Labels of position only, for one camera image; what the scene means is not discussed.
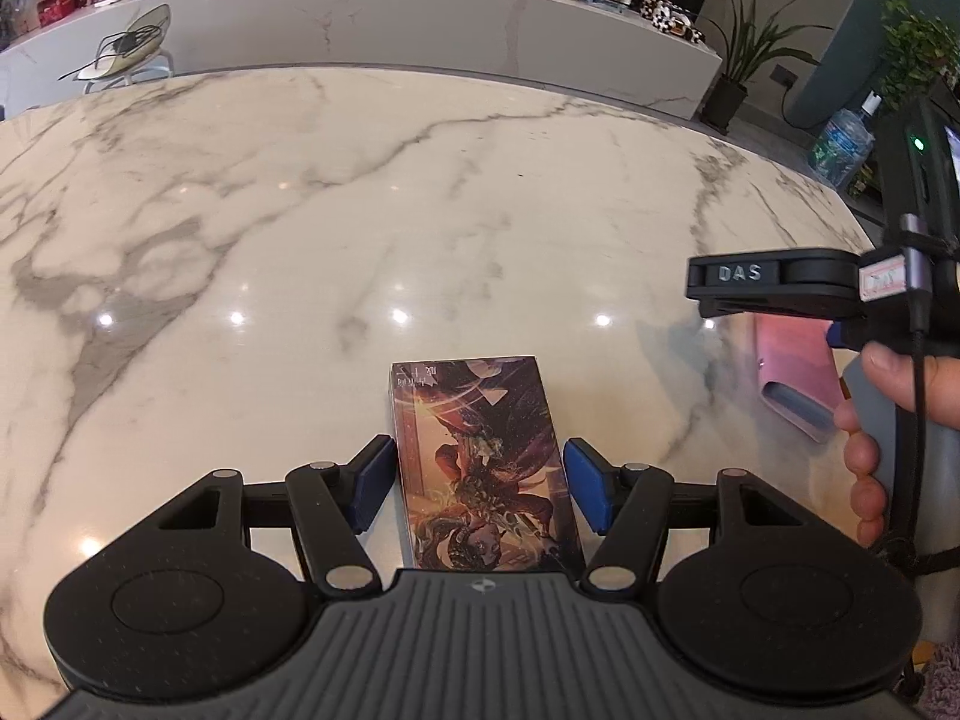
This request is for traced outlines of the person right hand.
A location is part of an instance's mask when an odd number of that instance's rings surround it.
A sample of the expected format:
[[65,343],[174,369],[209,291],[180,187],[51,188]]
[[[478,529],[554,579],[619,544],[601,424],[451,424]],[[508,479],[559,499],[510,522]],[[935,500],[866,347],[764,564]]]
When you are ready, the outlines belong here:
[[[880,343],[867,344],[844,371],[853,398],[838,406],[836,426],[848,433],[844,463],[854,473],[851,507],[857,539],[877,543],[893,512],[898,447],[914,447],[913,361]],[[935,554],[958,544],[958,361],[924,359],[926,458],[914,544]]]

